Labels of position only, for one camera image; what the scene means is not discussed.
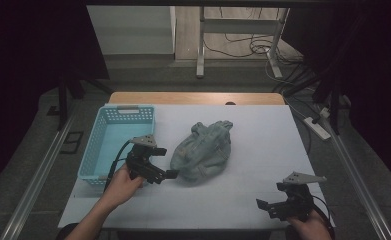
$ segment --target table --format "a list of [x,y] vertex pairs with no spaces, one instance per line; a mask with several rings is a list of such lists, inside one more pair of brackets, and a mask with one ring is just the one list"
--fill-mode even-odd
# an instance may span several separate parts
[[[225,106],[226,102],[236,106]],[[183,180],[146,184],[127,203],[117,208],[103,227],[132,230],[272,230],[286,222],[270,219],[257,208],[256,198],[286,200],[276,189],[292,171],[314,175],[290,109],[279,94],[268,93],[114,93],[110,104],[154,104],[155,138],[166,156],[152,159],[168,169],[174,148],[190,134],[197,121],[234,123],[230,130],[232,153],[226,169],[201,185]],[[319,185],[310,191],[324,199]],[[102,194],[78,179],[59,227],[79,222]]]

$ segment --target power strip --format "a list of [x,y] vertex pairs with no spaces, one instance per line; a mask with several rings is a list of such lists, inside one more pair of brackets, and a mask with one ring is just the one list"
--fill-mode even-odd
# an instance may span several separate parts
[[319,136],[322,140],[327,140],[330,138],[330,134],[326,132],[326,130],[324,130],[318,123],[314,124],[311,117],[304,119],[304,122],[307,123],[307,125],[313,129],[317,136]]

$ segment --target forearm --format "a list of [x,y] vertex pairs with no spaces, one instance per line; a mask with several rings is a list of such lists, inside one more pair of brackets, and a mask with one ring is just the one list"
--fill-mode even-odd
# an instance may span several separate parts
[[66,239],[95,239],[105,219],[114,209],[101,198]]

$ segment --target basket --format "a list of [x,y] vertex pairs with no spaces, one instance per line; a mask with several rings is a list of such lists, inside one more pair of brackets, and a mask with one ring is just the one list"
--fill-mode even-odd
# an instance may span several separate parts
[[[78,177],[91,185],[105,184],[111,164],[125,142],[154,133],[153,106],[101,107],[86,146]],[[132,144],[122,152],[127,156]]]

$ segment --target crumpled fabric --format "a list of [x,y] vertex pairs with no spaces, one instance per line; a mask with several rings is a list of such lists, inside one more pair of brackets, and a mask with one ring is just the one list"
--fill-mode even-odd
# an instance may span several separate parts
[[226,168],[230,156],[229,130],[232,127],[229,121],[218,121],[208,127],[196,123],[191,135],[176,147],[170,168],[179,170],[179,176],[188,182],[219,174]]

